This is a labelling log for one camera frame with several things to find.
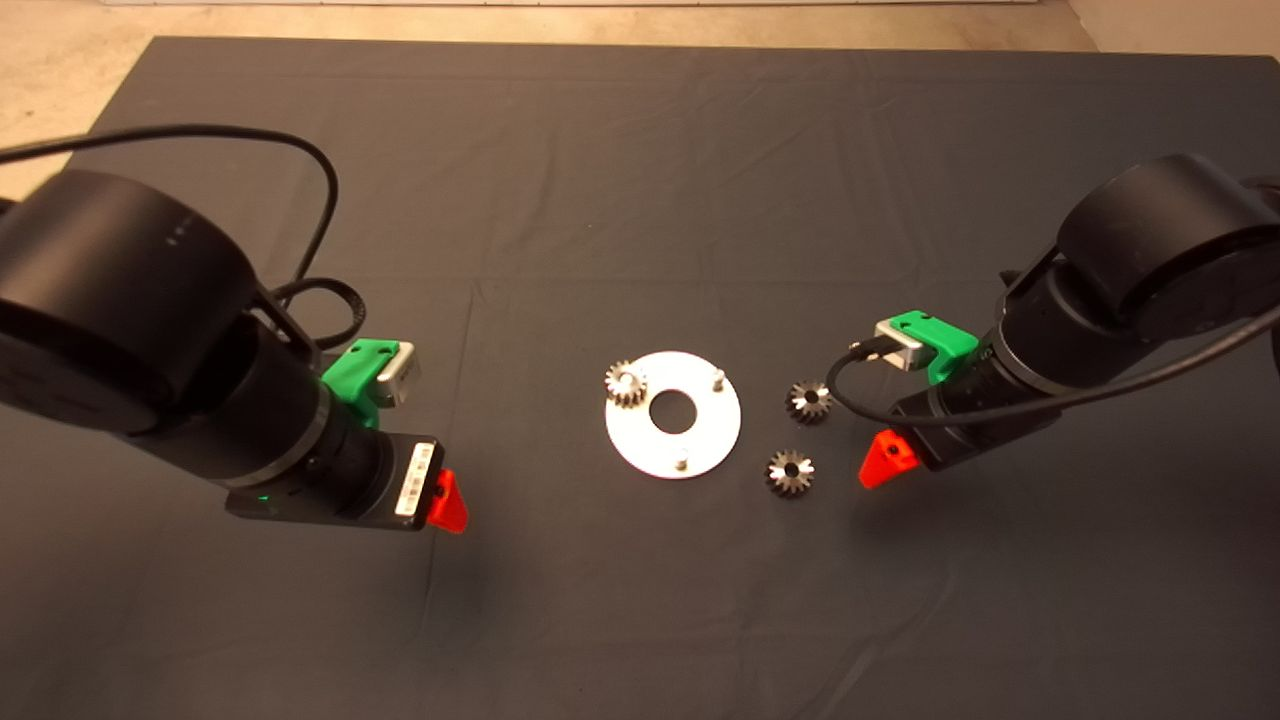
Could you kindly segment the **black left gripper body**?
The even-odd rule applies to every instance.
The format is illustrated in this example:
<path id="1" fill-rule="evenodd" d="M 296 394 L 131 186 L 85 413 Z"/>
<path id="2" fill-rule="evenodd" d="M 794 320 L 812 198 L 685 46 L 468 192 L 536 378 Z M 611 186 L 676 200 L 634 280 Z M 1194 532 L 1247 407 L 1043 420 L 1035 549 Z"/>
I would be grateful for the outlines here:
<path id="1" fill-rule="evenodd" d="M 435 437 L 357 428 L 324 439 L 275 480 L 232 491 L 225 511 L 257 521 L 422 530 L 443 469 L 444 445 Z"/>

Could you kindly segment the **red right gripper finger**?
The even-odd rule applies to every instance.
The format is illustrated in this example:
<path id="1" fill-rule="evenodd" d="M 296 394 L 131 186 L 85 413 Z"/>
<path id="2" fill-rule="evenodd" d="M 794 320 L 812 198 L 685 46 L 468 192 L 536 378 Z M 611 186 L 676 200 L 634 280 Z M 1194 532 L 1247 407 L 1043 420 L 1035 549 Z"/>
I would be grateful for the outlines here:
<path id="1" fill-rule="evenodd" d="M 919 456 L 896 430 L 881 430 L 858 470 L 858 482 L 865 489 L 874 489 L 919 466 Z"/>

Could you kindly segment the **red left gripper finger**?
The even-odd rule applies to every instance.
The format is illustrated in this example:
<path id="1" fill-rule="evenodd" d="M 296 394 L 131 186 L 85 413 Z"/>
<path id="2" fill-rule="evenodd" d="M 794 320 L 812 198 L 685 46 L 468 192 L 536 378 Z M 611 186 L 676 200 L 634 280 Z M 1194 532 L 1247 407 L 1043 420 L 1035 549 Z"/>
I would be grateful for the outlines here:
<path id="1" fill-rule="evenodd" d="M 431 491 L 431 525 L 451 534 L 462 534 L 468 525 L 468 509 L 449 468 L 439 470 Z"/>

